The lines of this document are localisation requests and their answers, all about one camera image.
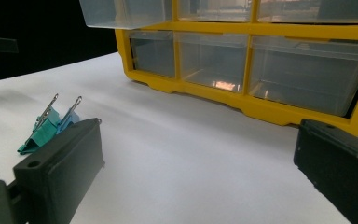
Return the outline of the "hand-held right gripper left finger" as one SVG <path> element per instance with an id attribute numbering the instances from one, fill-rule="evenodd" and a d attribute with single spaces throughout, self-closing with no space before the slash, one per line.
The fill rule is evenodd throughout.
<path id="1" fill-rule="evenodd" d="M 13 168 L 29 224 L 71 222 L 104 166 L 100 124 L 94 118 L 71 125 Z"/>

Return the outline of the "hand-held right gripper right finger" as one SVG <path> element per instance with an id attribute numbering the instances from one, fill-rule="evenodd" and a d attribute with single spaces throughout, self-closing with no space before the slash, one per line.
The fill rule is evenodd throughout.
<path id="1" fill-rule="evenodd" d="M 358 224 L 358 137 L 304 119 L 298 128 L 294 164 L 351 224 Z"/>

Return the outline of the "green binder clip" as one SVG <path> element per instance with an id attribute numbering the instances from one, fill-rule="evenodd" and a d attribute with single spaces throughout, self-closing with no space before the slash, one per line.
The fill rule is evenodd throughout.
<path id="1" fill-rule="evenodd" d="M 31 135 L 17 150 L 20 155 L 36 152 L 56 134 L 59 113 L 52 107 L 52 105 L 58 97 L 59 94 L 56 93 L 42 114 L 36 118 Z"/>

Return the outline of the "blue binder clip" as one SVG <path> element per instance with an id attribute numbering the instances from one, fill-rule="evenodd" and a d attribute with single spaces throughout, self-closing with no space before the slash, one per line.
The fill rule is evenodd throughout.
<path id="1" fill-rule="evenodd" d="M 58 123 L 56 134 L 63 132 L 67 127 L 79 121 L 79 116 L 76 114 L 75 110 L 81 101 L 82 97 L 78 96 L 75 103 L 68 109 L 66 114 Z"/>

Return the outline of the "clear plastic drawer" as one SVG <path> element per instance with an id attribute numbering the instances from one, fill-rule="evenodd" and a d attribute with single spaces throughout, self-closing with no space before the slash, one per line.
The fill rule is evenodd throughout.
<path id="1" fill-rule="evenodd" d="M 174 77 L 174 46 L 171 31 L 130 31 L 131 53 L 136 70 Z"/>
<path id="2" fill-rule="evenodd" d="M 172 0 L 79 0 L 88 27 L 132 30 L 172 19 Z"/>
<path id="3" fill-rule="evenodd" d="M 259 0 L 259 22 L 358 23 L 358 0 Z"/>
<path id="4" fill-rule="evenodd" d="M 179 21 L 247 22 L 253 0 L 177 0 Z"/>
<path id="5" fill-rule="evenodd" d="M 243 87 L 248 35 L 177 32 L 179 77 L 223 91 Z"/>
<path id="6" fill-rule="evenodd" d="M 358 43 L 253 36 L 249 94 L 335 116 L 358 90 Z"/>

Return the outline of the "yellow drawer organizer frame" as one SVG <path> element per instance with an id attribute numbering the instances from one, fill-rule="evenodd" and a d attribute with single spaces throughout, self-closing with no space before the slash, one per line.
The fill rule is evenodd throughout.
<path id="1" fill-rule="evenodd" d="M 172 20 L 159 24 L 144 26 L 144 31 L 174 31 L 197 32 L 202 34 L 247 34 L 278 35 L 299 39 L 341 39 L 358 40 L 358 24 L 290 24 L 290 23 L 262 23 L 257 20 L 259 3 L 253 2 L 251 7 L 251 19 L 247 23 L 234 22 L 200 22 L 181 21 L 179 19 L 179 1 L 172 0 Z M 134 68 L 134 60 L 131 53 L 131 42 L 128 32 L 123 29 L 116 30 L 117 48 L 121 56 L 125 75 L 135 81 L 148 85 L 150 88 L 167 93 L 187 93 L 201 98 L 223 103 L 238 108 L 248 117 L 264 120 L 278 125 L 298 124 L 302 119 L 316 119 L 358 136 L 358 101 L 347 119 L 328 115 L 308 109 L 283 105 L 267 100 L 256 99 L 247 93 L 250 80 L 251 58 L 247 58 L 244 66 L 243 89 L 240 93 L 219 90 L 213 87 L 205 87 L 200 84 L 192 84 L 182 79 L 180 75 L 179 45 L 173 45 L 175 76 L 162 77 L 154 73 L 137 70 Z"/>

